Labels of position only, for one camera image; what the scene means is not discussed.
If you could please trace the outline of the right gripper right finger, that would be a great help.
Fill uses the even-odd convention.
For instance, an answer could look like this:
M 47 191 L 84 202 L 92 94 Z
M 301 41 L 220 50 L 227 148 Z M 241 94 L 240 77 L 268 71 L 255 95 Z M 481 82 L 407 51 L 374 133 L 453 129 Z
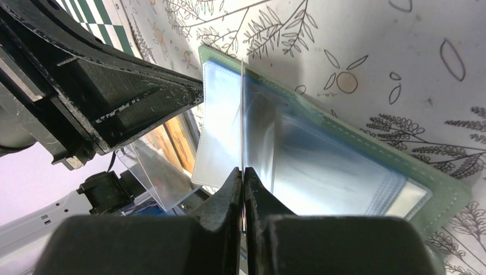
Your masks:
M 393 217 L 298 216 L 244 172 L 250 274 L 435 274 L 412 225 Z

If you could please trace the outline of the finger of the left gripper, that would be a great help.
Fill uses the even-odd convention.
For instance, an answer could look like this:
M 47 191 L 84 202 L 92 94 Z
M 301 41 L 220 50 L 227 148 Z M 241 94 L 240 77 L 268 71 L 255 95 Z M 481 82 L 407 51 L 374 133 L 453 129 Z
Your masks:
M 55 1 L 1 2 L 1 155 L 40 143 L 70 170 L 203 102 L 200 80 L 123 53 Z

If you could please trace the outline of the green leather card holder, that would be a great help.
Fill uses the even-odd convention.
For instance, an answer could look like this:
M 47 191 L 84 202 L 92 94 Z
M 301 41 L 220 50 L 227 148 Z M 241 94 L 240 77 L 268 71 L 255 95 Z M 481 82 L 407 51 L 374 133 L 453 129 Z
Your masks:
M 298 215 L 392 216 L 427 238 L 462 210 L 459 181 L 321 110 L 209 46 L 198 49 L 205 114 L 192 173 L 221 187 L 252 168 Z

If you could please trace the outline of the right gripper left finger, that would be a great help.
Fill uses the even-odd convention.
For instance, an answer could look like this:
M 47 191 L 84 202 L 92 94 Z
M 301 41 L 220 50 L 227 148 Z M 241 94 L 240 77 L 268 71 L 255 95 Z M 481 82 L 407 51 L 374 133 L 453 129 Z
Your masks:
M 181 216 L 78 215 L 54 231 L 35 274 L 238 274 L 242 173 Z

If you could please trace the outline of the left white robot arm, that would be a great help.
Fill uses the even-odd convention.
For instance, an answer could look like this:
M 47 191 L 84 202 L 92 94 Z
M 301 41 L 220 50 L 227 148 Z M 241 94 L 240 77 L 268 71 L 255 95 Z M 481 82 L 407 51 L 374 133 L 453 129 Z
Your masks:
M 1 155 L 42 145 L 69 170 L 117 152 L 128 170 L 102 172 L 55 203 L 1 227 L 1 264 L 41 249 L 79 214 L 118 213 L 151 195 L 172 213 L 195 191 L 182 168 L 142 137 L 203 101 L 202 82 L 122 52 L 56 1 L 1 2 Z

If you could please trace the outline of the clear plastic card box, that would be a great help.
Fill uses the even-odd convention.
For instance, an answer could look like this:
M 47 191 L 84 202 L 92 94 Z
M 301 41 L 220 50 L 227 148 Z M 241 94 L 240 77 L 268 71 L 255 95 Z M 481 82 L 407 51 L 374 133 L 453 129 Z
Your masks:
M 116 151 L 117 158 L 164 211 L 201 189 L 191 181 L 194 132 L 186 114 L 178 115 Z

